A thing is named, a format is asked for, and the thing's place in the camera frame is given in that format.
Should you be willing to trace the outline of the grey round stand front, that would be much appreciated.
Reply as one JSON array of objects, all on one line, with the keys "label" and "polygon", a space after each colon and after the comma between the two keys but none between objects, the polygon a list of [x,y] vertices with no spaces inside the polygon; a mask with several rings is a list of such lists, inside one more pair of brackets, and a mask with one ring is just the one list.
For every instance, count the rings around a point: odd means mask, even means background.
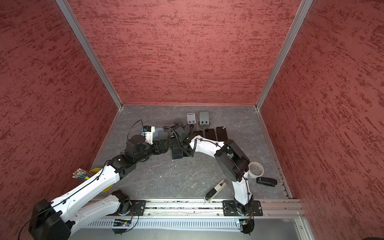
[{"label": "grey round stand front", "polygon": [[195,113],[188,113],[187,114],[187,122],[189,125],[194,125],[197,123],[196,121],[196,114]]}]

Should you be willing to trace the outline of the phone with white sticker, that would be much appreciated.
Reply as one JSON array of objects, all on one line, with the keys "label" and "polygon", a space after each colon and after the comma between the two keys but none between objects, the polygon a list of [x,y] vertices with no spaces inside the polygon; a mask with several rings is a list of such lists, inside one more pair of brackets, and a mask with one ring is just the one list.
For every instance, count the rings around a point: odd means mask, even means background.
[{"label": "phone with white sticker", "polygon": [[225,126],[216,127],[217,141],[225,142],[228,140],[227,128]]}]

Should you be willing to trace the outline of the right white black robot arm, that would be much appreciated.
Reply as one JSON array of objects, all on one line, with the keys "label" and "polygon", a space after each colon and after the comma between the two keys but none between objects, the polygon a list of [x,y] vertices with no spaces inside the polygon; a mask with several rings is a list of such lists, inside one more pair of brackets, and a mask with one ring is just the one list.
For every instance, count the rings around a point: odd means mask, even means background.
[{"label": "right white black robot arm", "polygon": [[164,126],[170,131],[177,141],[177,146],[192,157],[194,153],[203,153],[216,159],[225,176],[232,181],[235,196],[235,206],[240,216],[251,216],[253,195],[249,187],[249,163],[246,154],[233,140],[218,142],[206,139],[200,135],[181,139],[181,134],[176,131],[176,126]]}]

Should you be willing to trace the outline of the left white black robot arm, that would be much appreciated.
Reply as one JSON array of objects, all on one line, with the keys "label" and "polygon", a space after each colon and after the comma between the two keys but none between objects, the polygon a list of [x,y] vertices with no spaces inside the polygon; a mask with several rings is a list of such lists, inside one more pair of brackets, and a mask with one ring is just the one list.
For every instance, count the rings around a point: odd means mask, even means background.
[{"label": "left white black robot arm", "polygon": [[89,201],[127,176],[138,163],[145,162],[152,155],[166,153],[170,145],[169,140],[150,144],[144,136],[133,136],[127,140],[126,150],[107,160],[89,180],[50,202],[38,202],[29,222],[29,233],[35,240],[67,240],[82,227],[107,215],[117,214],[132,219],[136,214],[135,208],[130,197],[121,190],[96,203],[89,204]]}]

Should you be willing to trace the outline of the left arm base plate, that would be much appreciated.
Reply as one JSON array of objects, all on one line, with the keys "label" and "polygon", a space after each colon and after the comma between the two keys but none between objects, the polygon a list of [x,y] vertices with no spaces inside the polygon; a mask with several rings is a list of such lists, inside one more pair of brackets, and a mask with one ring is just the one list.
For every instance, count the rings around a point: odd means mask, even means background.
[{"label": "left arm base plate", "polygon": [[117,217],[132,217],[132,215],[143,216],[144,210],[146,207],[146,200],[124,200],[118,210],[109,216],[117,216]]}]

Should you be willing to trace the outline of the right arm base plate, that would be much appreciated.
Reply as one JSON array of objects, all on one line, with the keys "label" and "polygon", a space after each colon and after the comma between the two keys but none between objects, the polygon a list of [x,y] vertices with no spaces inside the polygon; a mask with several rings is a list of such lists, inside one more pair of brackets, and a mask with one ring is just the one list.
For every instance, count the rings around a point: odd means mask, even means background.
[{"label": "right arm base plate", "polygon": [[260,201],[250,201],[246,205],[241,205],[237,201],[224,200],[223,213],[226,217],[255,217],[263,216],[263,209]]}]

